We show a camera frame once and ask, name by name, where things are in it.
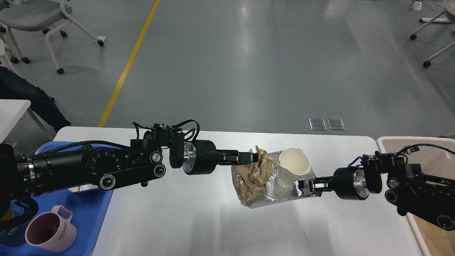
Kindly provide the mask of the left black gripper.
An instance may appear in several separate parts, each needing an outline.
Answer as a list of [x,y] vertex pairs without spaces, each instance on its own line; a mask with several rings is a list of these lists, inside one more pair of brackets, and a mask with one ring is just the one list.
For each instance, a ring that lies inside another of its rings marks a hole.
[[259,154],[237,150],[217,150],[209,140],[194,140],[184,144],[183,170],[187,175],[206,175],[217,165],[248,165],[259,162]]

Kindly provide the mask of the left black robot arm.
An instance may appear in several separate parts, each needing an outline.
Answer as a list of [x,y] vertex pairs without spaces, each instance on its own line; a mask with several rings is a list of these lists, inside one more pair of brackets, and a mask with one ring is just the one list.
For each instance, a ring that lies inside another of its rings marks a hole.
[[130,146],[101,140],[67,144],[40,154],[14,155],[10,144],[1,144],[1,230],[31,220],[38,212],[33,199],[43,193],[79,185],[95,185],[112,191],[148,182],[165,175],[164,149],[169,149],[173,169],[183,167],[188,175],[206,175],[217,165],[239,166],[258,162],[252,152],[217,149],[209,140],[198,140],[199,123],[184,132],[182,126],[133,123],[136,138]]

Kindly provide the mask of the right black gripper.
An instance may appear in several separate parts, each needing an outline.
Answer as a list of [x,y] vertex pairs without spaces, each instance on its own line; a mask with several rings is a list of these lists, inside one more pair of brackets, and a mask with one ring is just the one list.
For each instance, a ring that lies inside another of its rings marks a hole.
[[364,170],[340,167],[335,170],[332,178],[314,178],[299,180],[299,185],[306,185],[309,193],[335,191],[336,195],[345,200],[366,200],[370,194],[366,186]]

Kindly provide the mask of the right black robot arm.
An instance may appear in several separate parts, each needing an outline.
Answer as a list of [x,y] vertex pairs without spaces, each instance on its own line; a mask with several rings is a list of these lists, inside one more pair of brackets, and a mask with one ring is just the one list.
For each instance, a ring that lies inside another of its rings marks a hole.
[[366,200],[382,192],[382,174],[387,174],[385,199],[401,216],[411,213],[443,230],[454,230],[454,180],[424,174],[420,164],[408,163],[408,156],[422,144],[408,145],[398,152],[361,155],[332,176],[298,181],[303,193],[334,191],[340,199]]

